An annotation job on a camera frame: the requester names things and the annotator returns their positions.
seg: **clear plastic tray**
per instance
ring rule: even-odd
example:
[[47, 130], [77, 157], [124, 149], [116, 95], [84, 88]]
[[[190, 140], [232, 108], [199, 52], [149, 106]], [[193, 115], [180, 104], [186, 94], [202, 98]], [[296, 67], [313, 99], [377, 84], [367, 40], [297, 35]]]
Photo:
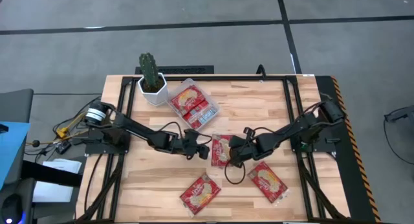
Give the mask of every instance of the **clear plastic tray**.
[[[182, 114], [181, 114], [181, 112], [174, 106], [174, 104], [172, 103], [172, 99], [173, 98], [175, 98], [177, 95], [179, 95], [181, 92], [183, 92], [183, 91], [185, 91], [187, 88], [189, 88], [191, 85], [194, 85], [201, 93], [202, 93], [202, 95], [204, 96], [204, 98], [205, 98], [205, 100], [213, 107], [213, 108], [215, 108], [215, 110], [216, 110], [216, 112], [214, 113], [214, 114], [212, 114], [212, 115], [209, 115], [209, 119], [207, 119], [205, 122], [203, 122], [203, 123], [201, 123], [201, 125], [198, 127], [198, 128], [194, 128], [194, 130], [199, 130], [199, 129], [201, 129], [202, 127], [204, 127], [207, 123], [209, 123], [209, 121], [211, 121], [219, 112], [220, 112], [220, 106], [209, 96], [209, 95], [207, 95], [207, 93], [206, 92], [204, 92], [202, 89], [201, 89], [201, 87], [199, 86], [199, 85], [197, 85], [197, 83], [196, 82], [194, 82], [194, 80], [192, 80], [191, 78], [187, 78], [187, 79], [185, 79], [185, 81], [183, 81], [182, 83], [181, 83], [181, 85], [180, 86], [178, 86], [175, 90], [173, 90], [173, 91], [169, 91], [168, 92], [168, 100], [167, 100], [167, 103], [168, 103], [168, 105], [176, 112], [176, 114], [185, 122], [185, 123], [187, 123], [187, 125], [190, 127], [190, 128], [193, 128], [192, 126], [191, 126], [191, 124], [187, 121], [187, 120], [185, 120], [184, 118], [183, 118], [183, 116], [182, 116]], [[202, 114], [203, 114], [203, 112], [202, 113], [197, 113], [194, 117], [191, 117], [190, 119], [192, 119], [192, 118], [199, 118], [199, 117], [201, 117], [202, 116]]]

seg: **white pot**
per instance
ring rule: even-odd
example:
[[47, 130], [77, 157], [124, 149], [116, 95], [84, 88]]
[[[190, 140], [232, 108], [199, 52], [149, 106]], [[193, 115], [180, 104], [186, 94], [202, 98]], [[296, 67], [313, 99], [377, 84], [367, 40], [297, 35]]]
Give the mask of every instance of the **white pot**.
[[168, 98], [168, 88], [167, 88], [167, 81], [164, 78], [164, 75], [162, 73], [158, 73], [158, 76], [160, 76], [164, 81], [164, 86], [161, 87], [161, 89], [157, 93], [147, 93], [142, 90], [141, 84], [144, 81], [144, 77], [139, 79], [138, 86], [141, 90], [141, 93], [144, 95], [145, 99], [155, 106], [163, 104], [165, 101], [167, 101]]

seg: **potted cactus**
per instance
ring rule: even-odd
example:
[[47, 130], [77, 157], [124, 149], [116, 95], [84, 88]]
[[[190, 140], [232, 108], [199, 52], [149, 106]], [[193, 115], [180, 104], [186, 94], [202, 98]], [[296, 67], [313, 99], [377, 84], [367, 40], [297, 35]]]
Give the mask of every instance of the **potted cactus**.
[[154, 56], [143, 53], [140, 56], [140, 66], [143, 77], [139, 79], [138, 86], [150, 104], [159, 105], [168, 97], [167, 82], [162, 73], [158, 73]]

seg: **white paper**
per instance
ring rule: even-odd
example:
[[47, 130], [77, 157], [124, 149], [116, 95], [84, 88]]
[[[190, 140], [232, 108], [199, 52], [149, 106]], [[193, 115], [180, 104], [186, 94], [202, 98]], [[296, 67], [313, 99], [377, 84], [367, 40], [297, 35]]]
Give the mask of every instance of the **white paper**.
[[[44, 166], [78, 173], [81, 162], [66, 159], [54, 159], [43, 162]], [[34, 187], [33, 202], [69, 202], [71, 201], [73, 187], [56, 185], [38, 181]]]

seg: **cactus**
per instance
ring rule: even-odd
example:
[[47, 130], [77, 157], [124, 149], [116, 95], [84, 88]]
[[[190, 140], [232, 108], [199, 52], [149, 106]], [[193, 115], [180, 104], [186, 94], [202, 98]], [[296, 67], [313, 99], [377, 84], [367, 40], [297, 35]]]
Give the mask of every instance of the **cactus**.
[[148, 88], [150, 90], [158, 91], [160, 82], [158, 77], [158, 68], [155, 64], [154, 56], [149, 52], [141, 54], [140, 66], [145, 79], [144, 83], [149, 86]]

